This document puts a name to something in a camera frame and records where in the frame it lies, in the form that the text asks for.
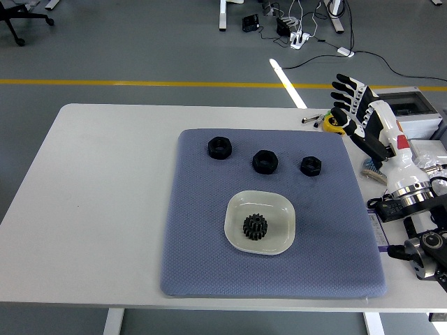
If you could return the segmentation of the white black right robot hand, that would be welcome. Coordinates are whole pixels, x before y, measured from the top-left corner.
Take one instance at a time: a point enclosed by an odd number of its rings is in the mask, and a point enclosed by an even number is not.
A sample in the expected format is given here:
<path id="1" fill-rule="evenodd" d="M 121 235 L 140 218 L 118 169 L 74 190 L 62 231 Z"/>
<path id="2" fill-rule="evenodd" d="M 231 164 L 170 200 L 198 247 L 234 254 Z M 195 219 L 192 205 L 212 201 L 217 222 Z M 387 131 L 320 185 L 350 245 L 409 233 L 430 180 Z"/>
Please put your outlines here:
<path id="1" fill-rule="evenodd" d="M 413 162 L 409 142 L 389 104 L 352 77 L 338 74 L 336 78 L 331 114 L 386 175 L 388 192 L 401 195 L 404 190 L 429 188 L 430 178 Z"/>

